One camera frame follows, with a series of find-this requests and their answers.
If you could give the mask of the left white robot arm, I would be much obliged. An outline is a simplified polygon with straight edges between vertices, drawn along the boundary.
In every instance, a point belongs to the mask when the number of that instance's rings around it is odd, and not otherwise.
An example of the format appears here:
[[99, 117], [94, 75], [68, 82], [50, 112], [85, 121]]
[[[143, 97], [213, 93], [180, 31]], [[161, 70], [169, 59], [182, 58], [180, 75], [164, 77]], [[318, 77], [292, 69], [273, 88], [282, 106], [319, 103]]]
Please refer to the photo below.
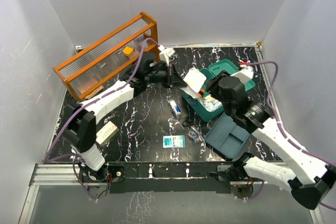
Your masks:
[[77, 105], [67, 106], [65, 113], [69, 118], [59, 135], [75, 149], [85, 166], [84, 173], [91, 179], [101, 182], [109, 173], [107, 161], [96, 142], [97, 123], [109, 112], [145, 91], [150, 83], [158, 83], [165, 88], [187, 87], [173, 63], [157, 60], [155, 54], [146, 51], [106, 91]]

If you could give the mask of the blue-grey divider tray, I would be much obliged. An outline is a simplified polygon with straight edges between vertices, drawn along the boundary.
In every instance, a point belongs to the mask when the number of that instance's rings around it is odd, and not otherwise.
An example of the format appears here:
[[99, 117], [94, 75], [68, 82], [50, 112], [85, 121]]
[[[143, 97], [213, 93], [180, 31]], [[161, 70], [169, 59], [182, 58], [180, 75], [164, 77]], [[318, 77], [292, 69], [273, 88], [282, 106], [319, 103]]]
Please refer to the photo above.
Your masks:
[[234, 159], [250, 134], [223, 113], [205, 136], [205, 142], [216, 153], [227, 159]]

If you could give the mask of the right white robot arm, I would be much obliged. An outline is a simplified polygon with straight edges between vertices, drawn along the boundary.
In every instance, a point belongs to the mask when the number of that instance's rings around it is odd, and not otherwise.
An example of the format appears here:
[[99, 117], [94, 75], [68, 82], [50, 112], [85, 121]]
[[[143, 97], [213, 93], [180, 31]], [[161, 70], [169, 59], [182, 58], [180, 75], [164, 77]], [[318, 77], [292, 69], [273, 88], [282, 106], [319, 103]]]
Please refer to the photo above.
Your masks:
[[335, 166], [313, 157], [278, 128], [273, 111], [248, 97], [238, 74], [222, 71], [206, 83], [206, 92], [221, 102], [226, 115], [249, 134], [264, 142], [285, 163], [278, 166], [244, 153], [221, 176], [264, 180], [291, 193], [303, 207], [314, 210], [335, 184]]

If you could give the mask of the teal medicine box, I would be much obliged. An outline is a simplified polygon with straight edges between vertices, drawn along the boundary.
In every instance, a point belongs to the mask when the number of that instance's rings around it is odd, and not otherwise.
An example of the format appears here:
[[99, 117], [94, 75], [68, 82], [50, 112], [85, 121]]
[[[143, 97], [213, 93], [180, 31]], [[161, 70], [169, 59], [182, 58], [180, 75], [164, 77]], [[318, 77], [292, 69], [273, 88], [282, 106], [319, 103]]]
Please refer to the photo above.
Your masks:
[[253, 68], [230, 60], [221, 60], [201, 69], [203, 85], [199, 93], [183, 91], [182, 97], [204, 122], [210, 122], [223, 112], [240, 116], [253, 103], [247, 91], [255, 86]]

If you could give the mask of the brown medicine bottle orange cap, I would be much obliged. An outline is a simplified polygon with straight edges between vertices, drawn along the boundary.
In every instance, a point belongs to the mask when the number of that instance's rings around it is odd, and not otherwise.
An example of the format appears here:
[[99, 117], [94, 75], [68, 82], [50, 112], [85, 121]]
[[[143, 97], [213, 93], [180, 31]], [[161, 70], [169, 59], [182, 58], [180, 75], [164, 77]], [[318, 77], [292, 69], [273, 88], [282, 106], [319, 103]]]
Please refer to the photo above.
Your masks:
[[197, 97], [198, 97], [198, 98], [202, 98], [202, 97], [204, 96], [204, 94], [205, 94], [205, 90], [204, 90], [204, 89], [201, 89], [201, 90], [198, 92]]

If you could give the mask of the white blue bandage roll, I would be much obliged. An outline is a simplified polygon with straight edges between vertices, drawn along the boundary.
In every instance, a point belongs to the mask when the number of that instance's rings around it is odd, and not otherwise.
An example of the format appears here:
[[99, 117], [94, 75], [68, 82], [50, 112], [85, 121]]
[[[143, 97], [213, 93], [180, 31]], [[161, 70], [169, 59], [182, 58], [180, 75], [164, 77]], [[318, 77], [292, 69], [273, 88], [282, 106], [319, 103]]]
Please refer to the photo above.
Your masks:
[[169, 103], [169, 107], [170, 107], [173, 115], [177, 119], [179, 119], [181, 117], [181, 115], [182, 115], [182, 112], [181, 112], [179, 106], [177, 105], [177, 103], [174, 100], [169, 100], [168, 103]]

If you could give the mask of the white gauze packet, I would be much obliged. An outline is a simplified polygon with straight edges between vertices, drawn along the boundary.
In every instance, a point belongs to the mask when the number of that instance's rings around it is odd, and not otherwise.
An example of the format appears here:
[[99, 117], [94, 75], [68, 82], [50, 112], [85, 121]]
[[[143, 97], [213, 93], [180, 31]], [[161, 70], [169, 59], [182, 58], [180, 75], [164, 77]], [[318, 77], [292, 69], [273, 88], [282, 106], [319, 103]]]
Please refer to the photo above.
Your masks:
[[189, 69], [183, 81], [187, 84], [187, 87], [181, 88], [181, 90], [192, 98], [197, 98], [198, 92], [206, 81], [206, 76], [193, 67]]

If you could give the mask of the small tape roll bag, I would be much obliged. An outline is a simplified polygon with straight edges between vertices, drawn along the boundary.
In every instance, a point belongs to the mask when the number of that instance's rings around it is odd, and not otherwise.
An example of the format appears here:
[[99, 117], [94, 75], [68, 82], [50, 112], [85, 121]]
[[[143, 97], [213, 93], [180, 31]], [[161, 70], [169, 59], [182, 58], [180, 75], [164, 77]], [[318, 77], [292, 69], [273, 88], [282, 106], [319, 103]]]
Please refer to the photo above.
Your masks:
[[189, 131], [189, 133], [188, 133], [188, 138], [189, 138], [190, 140], [194, 141], [195, 143], [201, 141], [199, 135], [198, 135], [197, 133], [193, 132], [193, 131]]

